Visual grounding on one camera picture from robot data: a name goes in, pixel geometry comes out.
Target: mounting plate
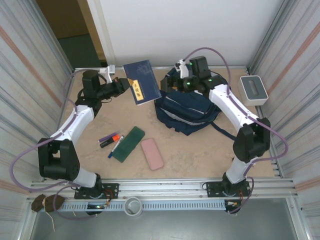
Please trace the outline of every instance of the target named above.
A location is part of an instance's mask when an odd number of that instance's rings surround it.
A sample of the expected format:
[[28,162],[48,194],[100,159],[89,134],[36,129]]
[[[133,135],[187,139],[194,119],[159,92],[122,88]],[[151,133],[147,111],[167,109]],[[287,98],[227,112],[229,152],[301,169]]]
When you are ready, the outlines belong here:
[[[102,183],[102,187],[104,189],[109,189],[113,193],[113,198],[112,199],[117,199],[118,198],[118,193],[119,193],[119,183]],[[105,193],[102,193],[99,197],[93,198],[89,195],[82,195],[79,191],[74,192],[74,199],[109,199],[110,195],[108,194],[106,196]]]
[[227,195],[224,192],[221,181],[208,181],[205,183],[205,185],[208,198],[240,197],[240,191],[242,192],[243,197],[247,197],[250,192],[250,185],[247,181],[241,186],[239,191],[235,192],[232,195]]

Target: pink pencil case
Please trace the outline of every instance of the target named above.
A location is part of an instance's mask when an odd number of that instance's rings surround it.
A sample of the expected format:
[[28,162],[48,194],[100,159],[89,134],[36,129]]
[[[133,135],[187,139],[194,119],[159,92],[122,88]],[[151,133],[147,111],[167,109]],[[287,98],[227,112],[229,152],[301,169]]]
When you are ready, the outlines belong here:
[[153,138],[143,140],[141,146],[151,170],[157,170],[165,165]]

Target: dark floor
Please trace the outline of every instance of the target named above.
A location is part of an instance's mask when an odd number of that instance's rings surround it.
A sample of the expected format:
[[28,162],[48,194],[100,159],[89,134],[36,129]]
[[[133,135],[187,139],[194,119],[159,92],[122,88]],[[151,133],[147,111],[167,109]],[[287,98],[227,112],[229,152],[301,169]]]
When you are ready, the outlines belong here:
[[38,213],[31,240],[296,240],[285,199],[253,199],[238,213],[224,211],[145,211],[132,218],[103,212],[72,221]]
[[96,49],[89,34],[58,39],[73,69],[99,68]]

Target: navy blue backpack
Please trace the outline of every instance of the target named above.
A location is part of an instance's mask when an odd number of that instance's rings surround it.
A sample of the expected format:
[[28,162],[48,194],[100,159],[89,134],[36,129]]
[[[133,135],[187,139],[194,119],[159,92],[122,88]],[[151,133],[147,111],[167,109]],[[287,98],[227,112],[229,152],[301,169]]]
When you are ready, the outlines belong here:
[[[173,68],[167,76],[179,76]],[[209,99],[195,92],[164,92],[162,97],[154,101],[156,116],[167,128],[174,128],[176,132],[190,135],[208,125],[235,140],[235,136],[221,129],[213,121],[221,112],[220,108]]]

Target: purple marker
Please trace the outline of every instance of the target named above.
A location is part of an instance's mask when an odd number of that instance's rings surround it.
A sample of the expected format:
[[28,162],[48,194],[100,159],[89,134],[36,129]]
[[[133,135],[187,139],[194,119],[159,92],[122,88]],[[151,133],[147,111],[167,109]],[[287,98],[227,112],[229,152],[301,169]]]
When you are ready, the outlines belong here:
[[105,140],[108,140],[109,138],[114,137],[114,136],[117,135],[118,133],[120,133],[120,131],[116,131],[116,132],[114,132],[114,133],[112,133],[112,134],[110,134],[110,135],[108,135],[108,136],[105,136],[105,137],[103,137],[103,138],[100,138],[100,139],[98,140],[98,143],[102,143],[102,142],[104,142]]

